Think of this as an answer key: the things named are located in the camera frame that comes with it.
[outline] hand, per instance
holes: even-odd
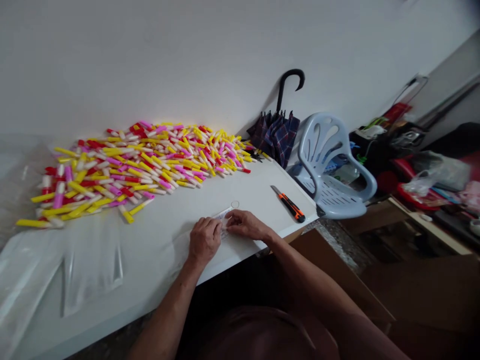
[[[190,232],[188,260],[204,268],[220,247],[222,222],[211,217],[202,217]]]
[[[225,217],[229,218],[226,229],[232,234],[262,241],[276,235],[270,227],[257,219],[250,211],[232,210]]]

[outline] white table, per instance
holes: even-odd
[[[126,225],[113,209],[107,214],[75,220],[60,230],[84,232],[92,228],[119,227],[123,285],[85,305],[79,312],[61,317],[63,269],[57,271],[38,306],[14,359],[63,359],[158,306],[181,266],[188,244],[176,243],[178,235],[192,228],[200,217],[213,216],[239,202],[286,237],[316,220],[315,203],[275,162],[250,164],[251,173],[219,176],[204,182],[202,189],[180,188],[173,195],[158,196]],[[296,222],[275,192],[275,185],[303,211],[306,221]],[[225,241],[203,272],[199,284],[265,248],[260,241],[234,238]]]

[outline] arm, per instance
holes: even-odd
[[[190,301],[205,266],[220,247],[222,223],[211,217],[201,218],[190,233],[188,258],[133,345],[129,360],[173,360],[189,310]]]
[[[330,276],[303,257],[251,212],[233,210],[226,216],[230,217],[227,224],[229,232],[262,240],[270,248],[288,277],[306,292],[315,313],[327,328],[335,325],[331,314],[356,314],[366,318]]]

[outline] chair backrest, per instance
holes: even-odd
[[[306,122],[298,157],[303,163],[310,163],[317,174],[323,174],[335,156],[351,154],[349,133],[338,117],[329,112],[317,112]]]

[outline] floor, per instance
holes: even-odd
[[[305,231],[316,229],[345,263],[356,273],[360,274],[366,266],[375,262],[353,239],[345,232],[342,226],[333,220],[319,219],[309,224]],[[69,360],[109,360],[124,359],[152,313],[111,333],[103,339],[93,343],[85,349],[70,356]]]

